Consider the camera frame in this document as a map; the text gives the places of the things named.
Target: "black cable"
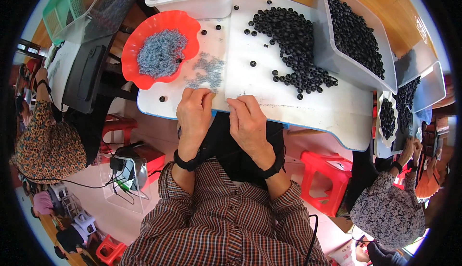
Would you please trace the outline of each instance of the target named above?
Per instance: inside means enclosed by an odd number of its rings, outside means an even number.
[[[317,224],[318,224],[317,223],[317,215],[313,214],[313,215],[310,215],[309,217],[315,217],[316,221],[315,221],[315,229],[313,231],[313,238],[311,239],[311,244],[309,245],[308,254],[306,255],[305,262],[303,263],[303,266],[308,265],[309,257],[311,256],[311,252],[313,251],[313,246],[315,245],[316,233],[317,233]]]

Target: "sleeve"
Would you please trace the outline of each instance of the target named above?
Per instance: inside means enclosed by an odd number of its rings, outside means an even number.
[[[372,186],[369,188],[369,196],[377,195],[378,198],[384,198],[388,190],[393,186],[395,177],[390,172],[380,172]]]
[[[409,198],[413,201],[415,207],[419,207],[419,201],[415,195],[415,177],[410,177],[411,173],[406,173],[404,176],[404,191],[409,195]]]
[[[29,127],[46,128],[52,125],[53,111],[51,110],[51,102],[37,101],[35,109],[32,113]]]
[[[304,256],[313,238],[313,229],[309,225],[309,213],[300,198],[301,188],[292,182],[287,191],[270,202],[278,224],[276,237],[278,240],[294,246]],[[318,239],[315,239],[309,258],[309,265],[329,265]]]
[[[159,176],[159,197],[154,210],[141,222],[140,236],[125,250],[120,265],[138,265],[151,244],[167,232],[186,228],[191,217],[192,196],[173,180],[173,162]]]

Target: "right hand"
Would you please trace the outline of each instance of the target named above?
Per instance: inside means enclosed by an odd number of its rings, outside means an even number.
[[[412,158],[412,155],[414,154],[414,138],[410,137],[406,140],[406,144],[404,145],[403,152],[401,153],[400,158],[398,159],[398,163],[402,167],[409,162],[409,160]]]
[[[45,82],[48,84],[48,71],[46,68],[41,67],[37,73],[35,74],[35,80],[37,82],[40,82],[41,80],[45,80]]]
[[[226,100],[230,108],[230,134],[262,170],[276,160],[273,146],[266,140],[266,116],[252,95]]]

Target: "left hand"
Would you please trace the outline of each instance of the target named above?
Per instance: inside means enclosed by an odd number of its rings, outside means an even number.
[[[420,153],[422,153],[422,143],[419,139],[414,139],[414,153],[412,154],[414,166],[419,164]]]
[[[35,80],[40,82],[41,80],[45,80],[45,82],[48,84],[48,71],[46,68],[41,67],[38,72],[35,74]]]
[[[186,88],[176,108],[176,117],[181,126],[178,156],[187,162],[196,157],[200,144],[207,134],[212,117],[212,99],[209,89]]]

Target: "white table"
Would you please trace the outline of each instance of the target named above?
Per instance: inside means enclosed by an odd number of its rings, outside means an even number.
[[[269,120],[285,124],[297,125],[324,131],[334,135],[348,149],[364,151],[369,145],[372,128],[372,92],[343,81],[341,75],[338,87],[323,86],[322,94],[304,95],[298,101],[293,86],[272,81],[271,71],[291,73],[279,58],[279,46],[269,44],[269,38],[259,33],[257,37],[245,35],[244,29],[253,30],[247,22],[252,20],[258,9],[269,9],[271,6],[293,8],[310,19],[313,9],[290,0],[233,0],[239,10],[233,10],[224,19],[199,20],[201,29],[208,34],[198,35],[200,52],[209,53],[226,62],[222,73],[223,84],[218,88],[212,108],[228,112],[226,98],[242,94],[256,96],[263,113]],[[176,107],[181,100],[182,91],[186,87],[185,78],[194,78],[198,70],[192,67],[199,55],[185,63],[180,76],[171,83],[155,83],[149,90],[140,90],[138,108],[145,114],[168,119],[176,119]],[[256,67],[250,67],[250,61],[256,61]],[[160,102],[159,97],[166,97]]]

